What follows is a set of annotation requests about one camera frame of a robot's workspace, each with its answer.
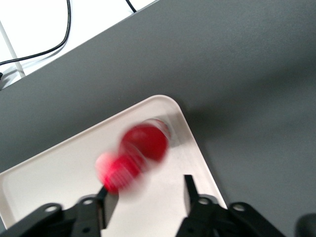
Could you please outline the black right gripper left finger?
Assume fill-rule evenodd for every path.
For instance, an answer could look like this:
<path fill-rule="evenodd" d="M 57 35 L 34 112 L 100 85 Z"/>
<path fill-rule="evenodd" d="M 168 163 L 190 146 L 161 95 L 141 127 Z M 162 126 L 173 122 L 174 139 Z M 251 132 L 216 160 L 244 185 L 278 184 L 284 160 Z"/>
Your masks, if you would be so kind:
<path fill-rule="evenodd" d="M 100 237 L 119 200 L 101 188 L 99 193 L 81 197 L 69 209 L 47 203 L 35 209 L 6 231 L 2 237 Z"/>

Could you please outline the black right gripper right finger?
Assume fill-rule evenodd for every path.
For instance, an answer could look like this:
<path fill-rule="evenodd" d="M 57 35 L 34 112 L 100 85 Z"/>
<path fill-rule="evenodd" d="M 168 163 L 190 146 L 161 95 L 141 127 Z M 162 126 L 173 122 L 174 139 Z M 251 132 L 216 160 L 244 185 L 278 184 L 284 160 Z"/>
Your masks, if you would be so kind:
<path fill-rule="evenodd" d="M 214 196 L 200 195 L 192 175 L 185 175 L 185 217 L 177 237 L 282 237 L 256 209 L 245 202 L 234 202 L 227 209 Z"/>

